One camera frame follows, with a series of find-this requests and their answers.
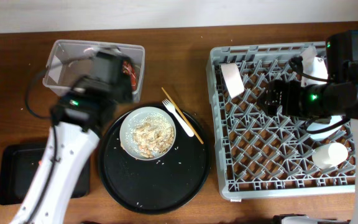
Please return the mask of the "pink bowl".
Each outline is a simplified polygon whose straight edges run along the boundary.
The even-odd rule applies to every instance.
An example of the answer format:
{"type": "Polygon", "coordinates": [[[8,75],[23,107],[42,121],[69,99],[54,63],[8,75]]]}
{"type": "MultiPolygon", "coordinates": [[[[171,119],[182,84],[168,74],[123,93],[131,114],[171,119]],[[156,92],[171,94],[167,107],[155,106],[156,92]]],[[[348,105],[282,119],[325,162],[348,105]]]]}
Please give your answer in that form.
{"type": "Polygon", "coordinates": [[[244,84],[236,63],[222,64],[221,71],[231,98],[235,98],[244,92],[244,84]]]}

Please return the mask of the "grey plate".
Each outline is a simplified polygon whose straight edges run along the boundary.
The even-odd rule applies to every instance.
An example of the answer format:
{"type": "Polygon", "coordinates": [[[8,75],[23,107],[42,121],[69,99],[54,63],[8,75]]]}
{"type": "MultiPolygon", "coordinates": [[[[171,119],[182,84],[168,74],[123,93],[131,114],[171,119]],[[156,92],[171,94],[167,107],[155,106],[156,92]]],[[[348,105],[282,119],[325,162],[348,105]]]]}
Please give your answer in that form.
{"type": "Polygon", "coordinates": [[[165,112],[164,110],[157,108],[157,107],[153,107],[153,106],[146,106],[146,107],[141,107],[134,111],[131,111],[124,118],[124,121],[121,124],[120,132],[119,132],[119,139],[121,142],[121,147],[130,156],[132,156],[133,158],[135,158],[137,160],[151,161],[154,159],[158,159],[158,158],[164,156],[174,145],[174,142],[173,142],[172,147],[167,152],[165,152],[161,156],[155,157],[153,159],[143,158],[139,153],[135,152],[135,144],[132,140],[132,132],[131,131],[142,118],[145,118],[147,115],[150,115],[152,113],[160,114],[168,119],[168,121],[173,125],[173,127],[175,129],[174,142],[176,140],[177,131],[176,131],[175,123],[173,122],[172,118],[167,114],[167,112],[165,112]]]}

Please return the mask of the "wooden chopstick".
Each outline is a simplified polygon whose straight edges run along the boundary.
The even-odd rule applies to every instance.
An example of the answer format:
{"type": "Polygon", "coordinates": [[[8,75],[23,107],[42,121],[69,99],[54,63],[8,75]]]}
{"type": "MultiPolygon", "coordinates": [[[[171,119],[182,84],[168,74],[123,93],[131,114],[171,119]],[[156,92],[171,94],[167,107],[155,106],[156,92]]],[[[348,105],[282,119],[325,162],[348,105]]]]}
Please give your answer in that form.
{"type": "Polygon", "coordinates": [[[194,127],[190,124],[189,120],[185,117],[185,115],[183,114],[181,109],[179,109],[177,104],[172,100],[172,98],[167,93],[167,91],[164,89],[164,87],[161,87],[161,89],[162,89],[162,91],[165,93],[165,95],[168,98],[167,100],[163,101],[163,104],[167,107],[167,110],[171,111],[174,116],[181,116],[181,119],[183,121],[180,121],[179,119],[178,119],[178,121],[179,121],[180,124],[186,123],[187,127],[184,128],[185,132],[188,133],[188,135],[190,137],[196,136],[197,139],[199,140],[199,142],[201,144],[204,144],[204,141],[201,139],[199,134],[195,131],[194,127]]]}

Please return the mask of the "red snack wrapper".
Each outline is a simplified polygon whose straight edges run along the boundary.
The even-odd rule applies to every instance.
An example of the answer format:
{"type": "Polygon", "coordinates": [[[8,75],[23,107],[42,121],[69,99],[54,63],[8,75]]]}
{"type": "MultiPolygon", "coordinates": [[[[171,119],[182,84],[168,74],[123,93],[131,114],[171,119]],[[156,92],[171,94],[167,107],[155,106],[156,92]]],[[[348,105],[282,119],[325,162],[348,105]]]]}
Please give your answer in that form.
{"type": "Polygon", "coordinates": [[[129,60],[125,60],[122,63],[122,72],[126,75],[128,75],[131,79],[131,87],[132,90],[136,90],[136,71],[135,71],[135,66],[132,64],[132,62],[130,62],[129,60]]]}

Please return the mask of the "rice and peanut shells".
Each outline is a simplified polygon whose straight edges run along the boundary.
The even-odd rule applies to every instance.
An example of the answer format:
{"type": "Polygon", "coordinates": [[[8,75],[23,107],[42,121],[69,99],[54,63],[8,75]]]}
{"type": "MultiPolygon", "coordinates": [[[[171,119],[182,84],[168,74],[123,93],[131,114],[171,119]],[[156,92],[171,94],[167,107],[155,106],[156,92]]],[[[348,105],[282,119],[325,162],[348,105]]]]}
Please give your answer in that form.
{"type": "Polygon", "coordinates": [[[153,159],[167,152],[175,137],[173,125],[157,113],[142,118],[131,132],[135,152],[146,159],[153,159]]]}

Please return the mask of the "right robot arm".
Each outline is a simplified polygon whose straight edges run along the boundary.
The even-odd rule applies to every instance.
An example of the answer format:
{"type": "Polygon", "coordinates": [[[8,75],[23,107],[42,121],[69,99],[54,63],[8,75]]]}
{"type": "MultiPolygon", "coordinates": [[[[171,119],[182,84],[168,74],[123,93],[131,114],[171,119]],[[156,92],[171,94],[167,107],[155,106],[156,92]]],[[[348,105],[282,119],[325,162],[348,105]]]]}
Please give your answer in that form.
{"type": "Polygon", "coordinates": [[[284,115],[312,123],[342,115],[344,118],[337,125],[351,124],[356,147],[356,205],[351,223],[358,223],[358,30],[327,38],[326,60],[327,79],[308,86],[301,86],[298,81],[271,81],[257,104],[270,116],[281,109],[284,115]]]}

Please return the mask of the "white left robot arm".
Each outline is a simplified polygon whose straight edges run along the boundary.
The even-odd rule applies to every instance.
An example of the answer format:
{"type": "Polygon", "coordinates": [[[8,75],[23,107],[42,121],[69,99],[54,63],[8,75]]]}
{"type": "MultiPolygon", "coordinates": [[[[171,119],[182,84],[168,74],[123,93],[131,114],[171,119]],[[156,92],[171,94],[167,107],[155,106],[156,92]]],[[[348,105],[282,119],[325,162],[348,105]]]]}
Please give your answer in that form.
{"type": "Polygon", "coordinates": [[[103,137],[120,103],[131,103],[135,74],[132,60],[118,48],[70,58],[92,60],[50,109],[47,145],[40,165],[12,223],[62,223],[80,173],[103,137]]]}

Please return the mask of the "white plastic fork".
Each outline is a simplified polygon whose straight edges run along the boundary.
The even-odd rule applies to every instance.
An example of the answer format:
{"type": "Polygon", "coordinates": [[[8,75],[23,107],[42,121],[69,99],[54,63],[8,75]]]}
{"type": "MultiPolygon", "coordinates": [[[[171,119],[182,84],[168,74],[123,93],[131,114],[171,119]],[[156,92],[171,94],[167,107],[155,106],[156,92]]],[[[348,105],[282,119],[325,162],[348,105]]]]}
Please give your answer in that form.
{"type": "Polygon", "coordinates": [[[163,100],[162,103],[163,103],[164,107],[166,107],[166,109],[169,112],[171,112],[172,115],[174,115],[174,117],[177,119],[177,121],[179,122],[179,124],[181,125],[183,130],[187,133],[187,135],[189,137],[193,137],[195,135],[194,132],[191,130],[191,128],[185,122],[185,120],[177,113],[176,108],[174,107],[174,105],[167,99],[163,100]]]}

